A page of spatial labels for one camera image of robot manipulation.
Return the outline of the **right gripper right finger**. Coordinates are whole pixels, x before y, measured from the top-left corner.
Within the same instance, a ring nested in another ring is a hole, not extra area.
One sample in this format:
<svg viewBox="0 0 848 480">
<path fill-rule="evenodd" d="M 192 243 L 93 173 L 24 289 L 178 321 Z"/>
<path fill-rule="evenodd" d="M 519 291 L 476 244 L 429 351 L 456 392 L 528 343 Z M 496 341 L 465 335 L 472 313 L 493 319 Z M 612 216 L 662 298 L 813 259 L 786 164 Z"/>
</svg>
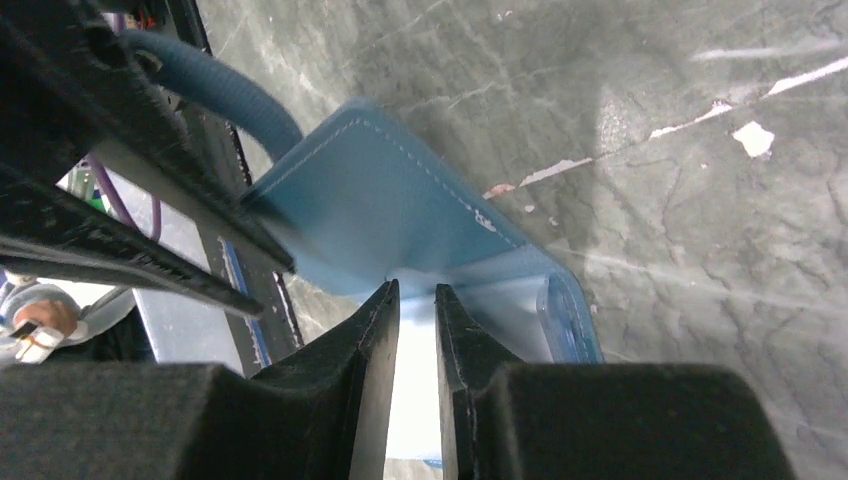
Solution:
<svg viewBox="0 0 848 480">
<path fill-rule="evenodd" d="M 791 479 L 752 388 L 702 364 L 534 364 L 435 293 L 448 479 Z"/>
</svg>

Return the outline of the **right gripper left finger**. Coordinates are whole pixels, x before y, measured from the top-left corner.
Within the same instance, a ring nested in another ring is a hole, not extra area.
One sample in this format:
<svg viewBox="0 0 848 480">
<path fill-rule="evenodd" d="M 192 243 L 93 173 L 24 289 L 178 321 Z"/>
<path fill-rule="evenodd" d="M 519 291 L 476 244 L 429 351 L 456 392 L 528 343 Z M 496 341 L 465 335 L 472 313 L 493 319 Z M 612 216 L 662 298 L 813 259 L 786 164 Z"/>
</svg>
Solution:
<svg viewBox="0 0 848 480">
<path fill-rule="evenodd" d="M 59 363 L 1 374 L 5 479 L 379 479 L 399 286 L 246 379 L 218 364 Z"/>
</svg>

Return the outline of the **teal blue card holder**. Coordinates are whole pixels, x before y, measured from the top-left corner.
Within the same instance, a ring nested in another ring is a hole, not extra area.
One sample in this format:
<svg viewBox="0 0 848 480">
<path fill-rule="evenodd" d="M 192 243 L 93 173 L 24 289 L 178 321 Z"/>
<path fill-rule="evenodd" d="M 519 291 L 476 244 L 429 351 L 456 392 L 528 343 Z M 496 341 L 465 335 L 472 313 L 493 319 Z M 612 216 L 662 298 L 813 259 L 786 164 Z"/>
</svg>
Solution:
<svg viewBox="0 0 848 480">
<path fill-rule="evenodd" d="M 157 63 L 152 81 L 241 128 L 272 167 L 243 206 L 282 244 L 297 273 L 362 301 L 400 284 L 391 458 L 444 461 L 437 405 L 435 290 L 453 287 L 492 336 L 531 362 L 599 363 L 582 288 L 375 101 L 354 98 L 303 134 L 256 83 L 186 43 L 126 31 Z"/>
</svg>

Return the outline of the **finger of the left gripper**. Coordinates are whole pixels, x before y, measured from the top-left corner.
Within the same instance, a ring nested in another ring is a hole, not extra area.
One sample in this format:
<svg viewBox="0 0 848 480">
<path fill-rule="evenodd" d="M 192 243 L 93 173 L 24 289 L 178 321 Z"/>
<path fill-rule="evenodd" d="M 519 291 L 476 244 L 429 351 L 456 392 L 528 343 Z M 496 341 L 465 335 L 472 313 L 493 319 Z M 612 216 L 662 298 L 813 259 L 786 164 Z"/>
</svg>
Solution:
<svg viewBox="0 0 848 480">
<path fill-rule="evenodd" d="M 58 187 L 90 152 L 197 223 L 281 270 L 293 269 L 289 253 L 203 168 L 172 111 L 95 8 L 4 3 L 1 168 Z"/>
<path fill-rule="evenodd" d="M 1 265 L 19 274 L 154 289 L 243 316 L 260 302 L 72 194 L 1 168 Z"/>
</svg>

